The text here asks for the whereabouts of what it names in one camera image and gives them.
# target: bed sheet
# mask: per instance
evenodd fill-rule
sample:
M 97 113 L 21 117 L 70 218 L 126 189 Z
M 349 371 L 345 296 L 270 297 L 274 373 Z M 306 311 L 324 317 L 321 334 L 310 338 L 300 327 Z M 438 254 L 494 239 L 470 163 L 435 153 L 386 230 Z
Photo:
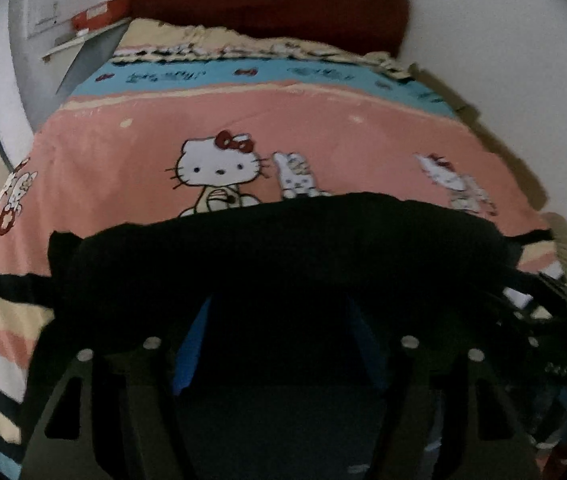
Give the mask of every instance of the bed sheet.
M 504 163 L 387 55 L 147 22 L 145 39 L 133 23 L 49 118 L 1 193 L 0 472 L 11 479 L 24 455 L 28 364 L 53 318 L 55 230 L 87 237 L 123 222 L 372 191 L 494 222 L 525 245 L 524 270 L 557 265 L 547 225 Z

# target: white wall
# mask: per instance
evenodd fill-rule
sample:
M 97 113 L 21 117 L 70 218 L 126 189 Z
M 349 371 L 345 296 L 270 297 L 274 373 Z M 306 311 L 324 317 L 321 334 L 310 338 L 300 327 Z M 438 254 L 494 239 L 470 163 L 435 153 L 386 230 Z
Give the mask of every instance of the white wall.
M 476 105 L 567 219 L 567 0 L 412 0 L 402 59 Z
M 33 130 L 38 130 L 42 126 L 73 89 L 72 85 L 68 84 L 59 88 L 60 81 L 55 77 L 55 72 L 42 61 L 43 54 L 54 46 L 56 38 L 72 32 L 69 18 L 103 1 L 107 0 L 10 0 L 10 44 L 24 109 Z M 38 34 L 32 34 L 33 21 L 49 9 L 53 2 L 58 3 L 58 17 L 55 20 L 57 23 L 49 22 L 51 25 L 49 28 Z M 106 52 L 104 55 L 103 60 L 106 60 L 109 53 Z M 83 68 L 85 77 L 100 64 L 99 57 L 80 54 L 73 70 Z
M 0 0 L 0 143 L 16 166 L 33 142 L 33 131 L 22 106 L 8 37 L 8 0 Z

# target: red headboard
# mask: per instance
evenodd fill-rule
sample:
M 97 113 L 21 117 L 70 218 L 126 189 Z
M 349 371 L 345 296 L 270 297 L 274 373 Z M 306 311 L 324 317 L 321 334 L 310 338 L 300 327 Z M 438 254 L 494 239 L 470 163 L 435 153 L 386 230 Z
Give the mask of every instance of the red headboard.
M 132 0 L 133 18 L 227 27 L 254 38 L 321 41 L 357 54 L 397 56 L 408 0 Z

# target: black cloth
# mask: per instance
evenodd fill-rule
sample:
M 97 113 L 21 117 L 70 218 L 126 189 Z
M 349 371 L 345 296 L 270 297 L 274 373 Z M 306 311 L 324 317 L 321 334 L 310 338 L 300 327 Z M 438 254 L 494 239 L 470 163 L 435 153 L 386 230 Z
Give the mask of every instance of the black cloth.
M 53 234 L 60 300 L 33 354 L 22 439 L 80 349 L 123 351 L 151 335 L 178 348 L 211 294 L 365 290 L 377 298 L 365 314 L 383 322 L 403 305 L 420 320 L 413 304 L 454 304 L 472 288 L 500 293 L 520 250 L 489 221 L 372 193 L 123 224 L 84 240 Z

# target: cartoon cat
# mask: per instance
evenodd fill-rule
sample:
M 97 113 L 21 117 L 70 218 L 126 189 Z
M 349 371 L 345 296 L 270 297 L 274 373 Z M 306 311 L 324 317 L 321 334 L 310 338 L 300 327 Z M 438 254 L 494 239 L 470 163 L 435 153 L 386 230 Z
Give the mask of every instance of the cartoon cat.
M 26 196 L 26 193 L 28 193 L 35 181 L 36 176 L 36 171 L 33 173 L 24 173 L 15 182 L 12 188 L 12 193 L 8 197 L 8 202 L 6 202 L 6 205 L 0 213 L 0 236 L 3 236 L 10 231 L 15 224 L 17 217 L 21 215 L 23 207 L 20 204 L 20 200 Z
M 17 164 L 17 167 L 15 167 L 12 173 L 8 176 L 8 178 L 6 179 L 6 183 L 1 188 L 0 200 L 4 197 L 6 193 L 10 191 L 10 188 L 15 185 L 17 181 L 17 174 L 19 173 L 19 171 L 23 169 L 23 167 L 28 163 L 29 160 L 30 157 L 27 157 L 24 160 L 22 160 L 19 164 Z
M 241 194 L 239 184 L 259 176 L 261 161 L 248 134 L 233 136 L 224 130 L 215 137 L 187 140 L 172 178 L 186 186 L 203 187 L 194 207 L 179 216 L 207 213 L 259 204 L 254 196 Z
M 329 192 L 317 189 L 306 158 L 299 153 L 273 153 L 273 160 L 279 168 L 279 184 L 284 199 L 298 196 L 331 196 Z
M 451 207 L 460 211 L 479 214 L 482 211 L 481 204 L 486 206 L 486 212 L 490 216 L 497 215 L 497 206 L 490 196 L 477 181 L 466 174 L 458 174 L 452 162 L 446 158 L 431 153 L 428 156 L 415 155 L 424 173 L 427 174 L 435 184 L 440 184 L 449 190 Z

